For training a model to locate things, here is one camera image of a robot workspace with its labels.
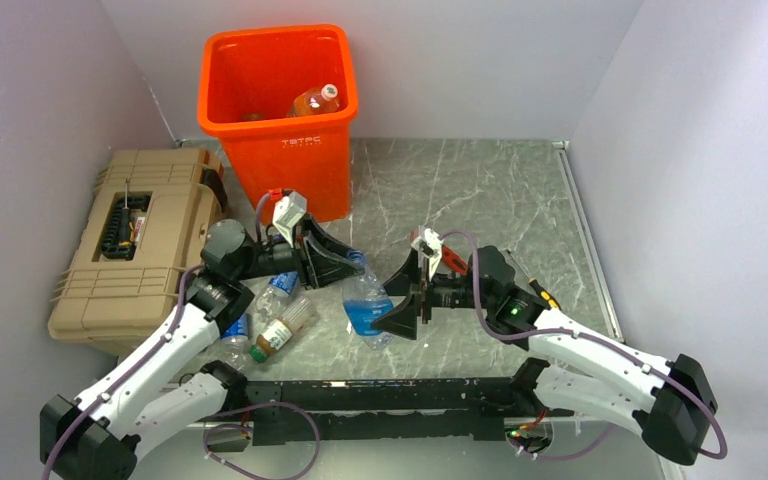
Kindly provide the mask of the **blue crushed bottle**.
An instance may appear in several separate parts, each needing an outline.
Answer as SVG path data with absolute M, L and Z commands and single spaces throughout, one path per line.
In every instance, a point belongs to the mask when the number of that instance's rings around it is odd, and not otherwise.
M 360 266 L 363 272 L 342 283 L 344 311 L 353 332 L 370 349 L 383 350 L 392 341 L 393 336 L 375 329 L 373 323 L 394 308 L 393 302 L 361 251 L 350 250 L 347 259 Z

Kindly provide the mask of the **large orange juice bottle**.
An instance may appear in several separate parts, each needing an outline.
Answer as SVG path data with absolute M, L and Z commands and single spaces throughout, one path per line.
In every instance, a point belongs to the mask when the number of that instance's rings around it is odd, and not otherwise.
M 335 113 L 340 108 L 339 90 L 334 84 L 311 88 L 298 95 L 287 112 L 288 118 Z

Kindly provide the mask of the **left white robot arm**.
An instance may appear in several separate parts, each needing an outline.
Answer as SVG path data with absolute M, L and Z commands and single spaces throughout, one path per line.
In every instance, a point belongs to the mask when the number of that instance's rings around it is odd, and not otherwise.
M 246 281 L 296 272 L 303 286 L 326 287 L 361 273 L 349 252 L 309 214 L 282 240 L 256 241 L 234 219 L 211 226 L 201 263 L 182 274 L 177 304 L 159 327 L 75 398 L 56 395 L 43 406 L 43 478 L 127 479 L 152 450 L 189 424 L 214 415 L 239 417 L 248 402 L 248 380 L 220 360 L 175 390 L 161 390 L 246 312 L 255 299 Z

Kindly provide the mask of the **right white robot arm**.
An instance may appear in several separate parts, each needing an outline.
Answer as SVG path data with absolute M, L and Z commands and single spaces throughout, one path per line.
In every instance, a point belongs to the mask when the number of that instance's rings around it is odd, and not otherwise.
M 430 272 L 413 251 L 384 288 L 402 301 L 373 327 L 414 340 L 436 308 L 472 308 L 492 338 L 528 355 L 511 377 L 517 411 L 560 409 L 596 417 L 640 436 L 656 454 L 690 466 L 709 432 L 725 441 L 718 403 L 702 365 L 629 347 L 569 317 L 536 281 L 516 282 L 517 264 L 495 246 L 474 253 L 464 273 Z

